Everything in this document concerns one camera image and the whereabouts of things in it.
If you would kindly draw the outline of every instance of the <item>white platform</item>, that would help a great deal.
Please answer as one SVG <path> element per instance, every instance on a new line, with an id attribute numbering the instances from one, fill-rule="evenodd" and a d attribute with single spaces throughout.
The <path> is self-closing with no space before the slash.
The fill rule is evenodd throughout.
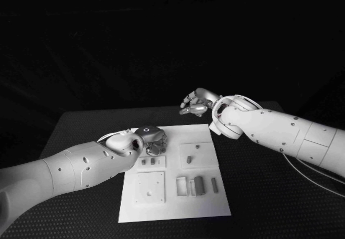
<path id="1" fill-rule="evenodd" d="M 159 126 L 159 128 L 165 130 L 168 135 L 168 148 L 167 152 L 161 155 L 167 157 L 165 159 L 161 158 L 165 161 L 165 165 L 152 165 L 149 160 L 152 157 L 144 152 L 135 167 L 126 172 L 119 222 L 230 216 L 232 212 L 219 159 L 214 158 L 217 154 L 209 125 Z M 194 150 L 197 144 L 200 144 L 198 151 Z M 183 165 L 181 152 L 184 154 L 194 153 L 193 163 L 188 166 Z M 206 157 L 206 154 L 214 155 L 211 161 L 209 160 L 210 158 Z M 146 158 L 146 169 L 145 165 L 142 165 L 144 157 Z M 165 179 L 161 179 L 159 182 L 165 181 L 165 197 L 159 197 L 164 186 L 157 181 L 159 175 L 148 174 L 151 172 L 162 172 L 161 176 L 164 176 Z M 148 174 L 148 176 L 145 176 L 148 177 L 148 184 L 145 186 L 146 188 L 139 188 L 136 178 L 139 175 L 142 177 L 144 174 Z M 204 178 L 207 193 L 203 196 L 191 196 L 190 181 L 194 180 L 197 176 Z M 177 178 L 181 177 L 187 178 L 187 197 L 178 197 L 177 195 Z M 213 178 L 216 178 L 217 181 L 219 193 L 214 193 Z"/>

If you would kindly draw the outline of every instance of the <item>black background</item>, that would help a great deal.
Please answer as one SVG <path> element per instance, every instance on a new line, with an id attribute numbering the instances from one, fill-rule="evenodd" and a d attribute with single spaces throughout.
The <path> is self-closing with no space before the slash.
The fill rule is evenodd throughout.
<path id="1" fill-rule="evenodd" d="M 217 0 L 2 8 L 0 167 L 38 159 L 64 112 L 177 106 L 198 87 L 345 129 L 341 10 Z"/>

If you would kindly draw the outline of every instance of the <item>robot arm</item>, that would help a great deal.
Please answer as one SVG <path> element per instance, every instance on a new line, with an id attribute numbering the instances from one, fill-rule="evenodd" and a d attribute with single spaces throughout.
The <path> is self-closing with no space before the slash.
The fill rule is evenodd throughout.
<path id="1" fill-rule="evenodd" d="M 203 91 L 198 89 L 193 96 L 190 95 L 194 102 L 196 98 L 200 99 L 198 92 L 206 91 L 206 89 Z M 239 139 L 246 133 L 255 143 L 345 177 L 344 130 L 263 109 L 259 104 L 240 95 L 220 96 L 216 102 L 210 103 L 210 101 L 203 101 L 204 104 L 198 102 L 198 107 L 203 105 L 213 109 L 210 129 L 219 135 L 224 134 L 229 138 Z M 191 102 L 191 106 L 180 113 L 194 113 L 196 106 L 197 104 Z"/>
<path id="2" fill-rule="evenodd" d="M 0 169 L 0 235 L 17 218 L 50 198 L 94 187 L 135 166 L 145 147 L 159 155 L 165 131 L 145 126 L 110 134 L 54 156 Z"/>

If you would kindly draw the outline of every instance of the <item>textured tabletop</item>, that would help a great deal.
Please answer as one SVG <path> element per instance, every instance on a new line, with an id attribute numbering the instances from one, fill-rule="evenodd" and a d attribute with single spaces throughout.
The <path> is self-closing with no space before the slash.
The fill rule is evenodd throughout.
<path id="1" fill-rule="evenodd" d="M 273 102 L 263 108 L 284 112 Z M 180 107 L 67 112 L 41 158 L 103 135 L 141 127 L 211 123 L 180 115 Z M 312 184 L 284 155 L 211 132 L 233 216 L 118 223 L 125 173 L 99 186 L 60 195 L 18 218 L 2 238 L 21 239 L 175 239 L 175 238 L 345 238 L 345 201 Z M 336 189 L 328 178 L 289 157 L 305 174 Z"/>

